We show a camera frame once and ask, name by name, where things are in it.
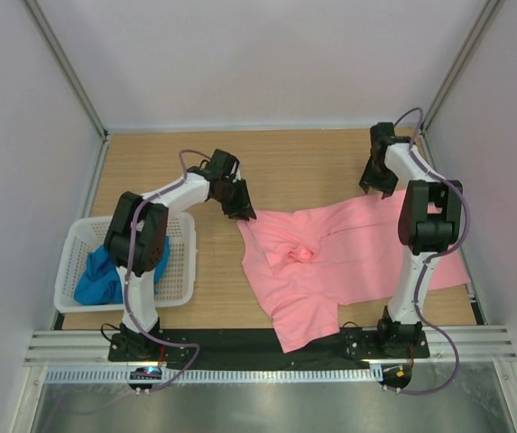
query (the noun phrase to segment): white wall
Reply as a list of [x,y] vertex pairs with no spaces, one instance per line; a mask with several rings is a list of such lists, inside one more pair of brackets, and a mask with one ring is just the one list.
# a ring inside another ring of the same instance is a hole
[[370,124],[435,96],[484,0],[40,0],[108,128]]
[[98,144],[21,2],[0,0],[0,431]]
[[466,256],[487,317],[517,348],[517,2],[505,2],[429,130],[473,212]]

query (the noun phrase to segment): pink cloth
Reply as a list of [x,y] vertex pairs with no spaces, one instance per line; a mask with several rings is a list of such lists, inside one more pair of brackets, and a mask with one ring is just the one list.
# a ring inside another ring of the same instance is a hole
[[[284,353],[339,331],[338,304],[392,296],[402,267],[397,235],[404,191],[239,221],[242,266]],[[441,259],[430,289],[468,282],[457,253]]]

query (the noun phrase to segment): table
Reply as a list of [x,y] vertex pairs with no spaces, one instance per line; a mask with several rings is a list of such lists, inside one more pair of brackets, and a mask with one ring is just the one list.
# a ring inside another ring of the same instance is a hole
[[[369,155],[369,133],[357,130],[228,131],[116,134],[106,156],[93,216],[112,215],[127,191],[157,189],[180,176],[178,151],[211,154],[219,148],[243,164],[255,209],[294,211],[360,196],[358,181]],[[188,156],[190,165],[198,156]],[[271,327],[243,274],[244,243],[235,223],[210,200],[188,210],[196,220],[197,276],[192,299],[159,309],[165,328]],[[339,306],[340,323],[375,326],[387,299]],[[474,325],[466,287],[430,292],[425,315],[440,325]],[[64,329],[97,329],[119,324],[122,312],[69,313]]]

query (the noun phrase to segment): blue cloth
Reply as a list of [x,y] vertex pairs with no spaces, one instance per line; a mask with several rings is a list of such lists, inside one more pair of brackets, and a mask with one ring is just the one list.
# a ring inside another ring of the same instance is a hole
[[[153,273],[154,285],[162,278],[170,257],[170,238],[166,236],[164,254]],[[86,271],[74,290],[74,299],[82,305],[121,304],[122,282],[106,248],[102,245],[88,255]]]

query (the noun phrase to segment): basket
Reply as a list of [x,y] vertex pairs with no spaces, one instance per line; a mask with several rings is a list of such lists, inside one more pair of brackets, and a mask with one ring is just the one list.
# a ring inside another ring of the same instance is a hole
[[[86,270],[86,260],[106,237],[110,216],[83,218],[69,229],[61,253],[53,303],[61,313],[113,311],[123,304],[81,305],[74,300],[74,290]],[[170,257],[162,279],[156,284],[154,305],[176,307],[192,297],[196,274],[196,230],[194,218],[187,213],[168,221],[166,235],[170,238]]]

